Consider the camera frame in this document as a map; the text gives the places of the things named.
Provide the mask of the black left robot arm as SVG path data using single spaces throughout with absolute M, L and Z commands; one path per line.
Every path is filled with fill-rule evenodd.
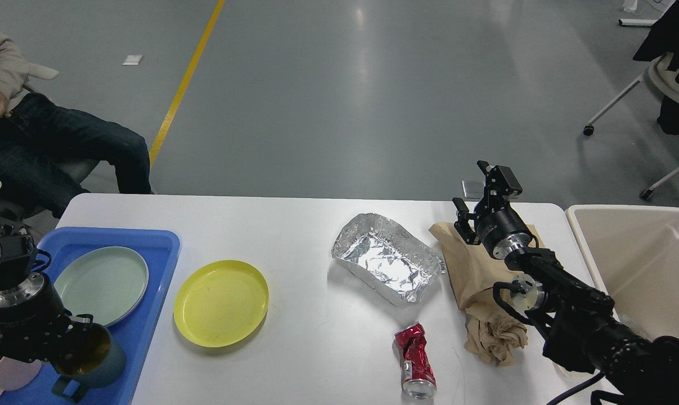
M 23 223 L 0 212 L 0 356 L 58 366 L 91 348 L 93 317 L 64 306 L 46 274 L 52 261 Z

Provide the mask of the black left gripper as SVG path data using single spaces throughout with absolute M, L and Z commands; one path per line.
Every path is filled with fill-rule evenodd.
M 0 291 L 0 360 L 69 361 L 87 346 L 93 325 L 93 315 L 75 316 L 64 307 L 48 275 L 31 272 Z

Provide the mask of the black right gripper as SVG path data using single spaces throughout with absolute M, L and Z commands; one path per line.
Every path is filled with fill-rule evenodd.
M 483 244 L 493 259 L 505 259 L 511 252 L 527 248 L 534 240 L 534 234 L 510 203 L 522 194 L 523 188 L 511 168 L 487 161 L 476 164 L 485 175 L 483 197 L 474 213 L 465 200 L 452 198 L 457 211 L 454 228 L 467 245 Z M 475 229 L 470 221 L 475 221 Z

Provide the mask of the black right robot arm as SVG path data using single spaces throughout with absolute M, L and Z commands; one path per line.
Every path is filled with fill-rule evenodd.
M 539 246 L 511 207 L 522 187 L 507 166 L 478 161 L 483 197 L 470 210 L 453 198 L 455 229 L 468 245 L 519 274 L 492 285 L 494 302 L 512 318 L 534 326 L 545 343 L 543 356 L 567 371 L 592 374 L 553 398 L 558 404 L 606 379 L 616 392 L 594 390 L 592 404 L 679 404 L 679 339 L 648 340 L 614 318 L 611 296 L 566 272 L 555 252 Z

